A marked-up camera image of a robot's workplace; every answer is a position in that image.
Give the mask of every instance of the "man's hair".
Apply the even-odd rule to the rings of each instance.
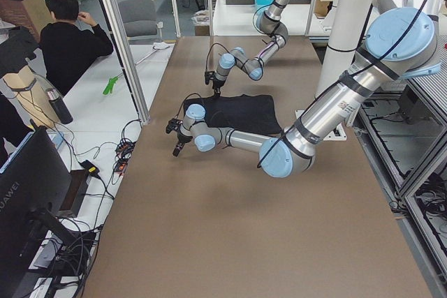
[[[45,5],[59,20],[76,20],[79,14],[78,0],[45,0]]]

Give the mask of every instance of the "gray office chair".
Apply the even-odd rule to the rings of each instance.
[[[163,23],[156,21],[152,0],[124,0],[118,3],[118,7],[128,38],[157,35],[159,32],[162,39]]]

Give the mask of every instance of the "aluminum profile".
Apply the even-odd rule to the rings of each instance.
[[[447,36],[440,36],[438,50],[441,57],[441,72],[436,75],[409,80],[410,86],[419,91],[419,96],[447,123]]]

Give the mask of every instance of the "blue container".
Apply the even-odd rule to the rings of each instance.
[[[263,12],[260,8],[266,9],[274,0],[254,0],[254,6],[256,9],[256,14]]]

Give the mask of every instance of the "brown table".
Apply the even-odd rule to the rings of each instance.
[[[203,83],[209,41],[181,38],[173,51],[84,297],[431,297],[351,131],[287,179],[234,148],[199,153],[189,144],[171,155],[167,121],[187,94],[212,94]],[[248,55],[263,46],[259,37],[214,41]],[[235,69],[222,92],[272,94],[287,126],[312,101],[320,69],[310,42],[294,36],[260,82]]]

